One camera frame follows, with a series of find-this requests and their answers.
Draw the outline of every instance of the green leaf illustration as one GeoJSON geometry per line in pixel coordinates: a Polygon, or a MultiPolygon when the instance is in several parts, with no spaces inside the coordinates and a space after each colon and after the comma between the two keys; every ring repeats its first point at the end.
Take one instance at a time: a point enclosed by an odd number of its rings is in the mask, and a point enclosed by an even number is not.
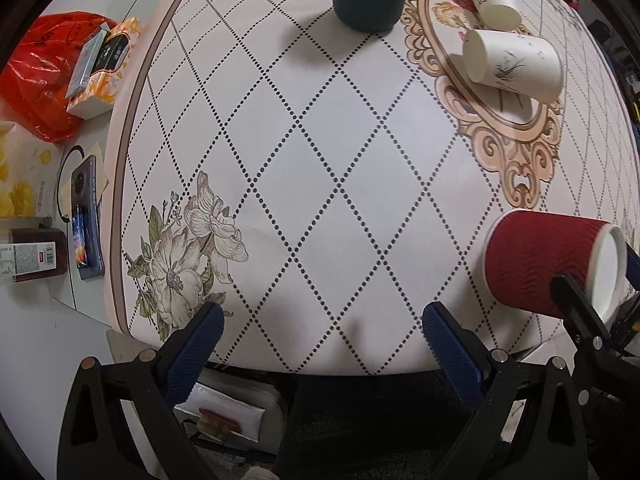
{"type": "Polygon", "coordinates": [[[212,292],[207,294],[205,301],[213,301],[213,303],[217,303],[222,305],[226,300],[226,292],[212,292]]]}
{"type": "Polygon", "coordinates": [[[140,237],[140,248],[142,249],[142,255],[145,257],[145,260],[151,259],[151,246],[145,242],[145,239],[140,237]]]}
{"type": "Polygon", "coordinates": [[[138,308],[140,316],[146,317],[147,319],[151,319],[151,316],[158,310],[156,300],[153,298],[151,293],[146,290],[142,290],[138,293],[136,307],[138,308]]]}
{"type": "Polygon", "coordinates": [[[158,243],[162,228],[162,217],[156,206],[153,205],[151,206],[151,213],[149,213],[149,243],[152,248],[158,243]]]}
{"type": "Polygon", "coordinates": [[[169,325],[162,320],[160,313],[156,312],[156,326],[158,327],[158,335],[163,343],[169,337],[169,325]]]}
{"type": "Polygon", "coordinates": [[[132,278],[142,278],[142,276],[149,275],[149,263],[142,254],[136,258],[135,262],[130,262],[129,265],[127,274],[132,278]]]}
{"type": "Polygon", "coordinates": [[[206,296],[211,290],[211,285],[213,285],[213,269],[211,268],[211,260],[207,260],[207,266],[202,271],[200,279],[202,280],[202,294],[206,296]]]}

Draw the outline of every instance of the diamond dot pattern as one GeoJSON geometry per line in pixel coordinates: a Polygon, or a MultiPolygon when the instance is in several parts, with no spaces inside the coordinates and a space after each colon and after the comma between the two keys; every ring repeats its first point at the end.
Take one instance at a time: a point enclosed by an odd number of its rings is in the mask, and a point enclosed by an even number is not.
{"type": "MultiPolygon", "coordinates": [[[[566,71],[558,159],[536,209],[616,222],[638,249],[638,158],[612,73],[561,0],[518,4],[566,71]]],[[[408,62],[405,37],[401,23],[387,36],[351,30],[332,0],[182,0],[168,20],[140,75],[122,251],[140,252],[151,206],[175,191],[184,207],[208,174],[249,254],[228,262],[232,283],[214,282],[234,316],[212,360],[307,374],[435,368],[420,326],[434,300],[490,347],[558,333],[557,320],[496,304],[484,287],[482,245],[511,206],[435,79],[408,62]]],[[[158,345],[124,258],[122,270],[129,330],[158,345]]]]}

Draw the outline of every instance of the red plastic bag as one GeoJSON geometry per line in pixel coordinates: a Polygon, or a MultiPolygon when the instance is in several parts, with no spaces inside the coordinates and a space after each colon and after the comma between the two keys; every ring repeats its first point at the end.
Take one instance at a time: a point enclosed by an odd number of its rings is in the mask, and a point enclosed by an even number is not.
{"type": "Polygon", "coordinates": [[[41,139],[73,137],[82,122],[66,112],[66,89],[84,40],[103,22],[116,25],[90,12],[40,16],[0,73],[0,95],[41,139]]]}

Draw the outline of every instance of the box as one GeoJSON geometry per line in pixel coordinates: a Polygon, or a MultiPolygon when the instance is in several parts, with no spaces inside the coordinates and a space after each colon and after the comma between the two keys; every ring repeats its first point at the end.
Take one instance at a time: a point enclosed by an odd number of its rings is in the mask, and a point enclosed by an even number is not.
{"type": "Polygon", "coordinates": [[[67,112],[91,119],[113,108],[141,32],[142,25],[137,18],[129,18],[111,29],[98,53],[87,87],[71,99],[67,112]]]}
{"type": "Polygon", "coordinates": [[[89,78],[94,70],[95,60],[98,59],[100,48],[110,33],[109,25],[103,23],[100,28],[86,40],[86,43],[80,51],[80,57],[78,58],[76,67],[71,74],[71,80],[69,81],[65,95],[67,99],[83,91],[89,84],[89,78]]]}

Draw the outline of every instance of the dark fabric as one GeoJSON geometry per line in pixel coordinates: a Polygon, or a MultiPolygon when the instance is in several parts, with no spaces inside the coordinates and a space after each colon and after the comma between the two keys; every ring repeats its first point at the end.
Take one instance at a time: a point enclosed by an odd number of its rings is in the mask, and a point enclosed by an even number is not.
{"type": "Polygon", "coordinates": [[[427,478],[470,413],[441,371],[300,377],[274,471],[281,480],[427,478]]]}

